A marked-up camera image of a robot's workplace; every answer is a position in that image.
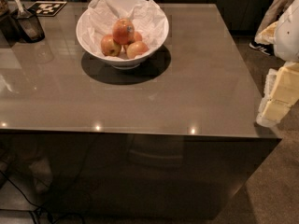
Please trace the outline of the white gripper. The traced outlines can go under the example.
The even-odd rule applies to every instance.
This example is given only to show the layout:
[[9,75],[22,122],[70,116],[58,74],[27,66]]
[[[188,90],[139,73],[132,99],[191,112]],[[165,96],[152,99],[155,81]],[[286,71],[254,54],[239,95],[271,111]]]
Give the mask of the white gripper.
[[264,127],[279,124],[299,100],[299,0],[255,37],[255,42],[274,45],[277,57],[286,61],[278,70],[270,69],[256,122]]

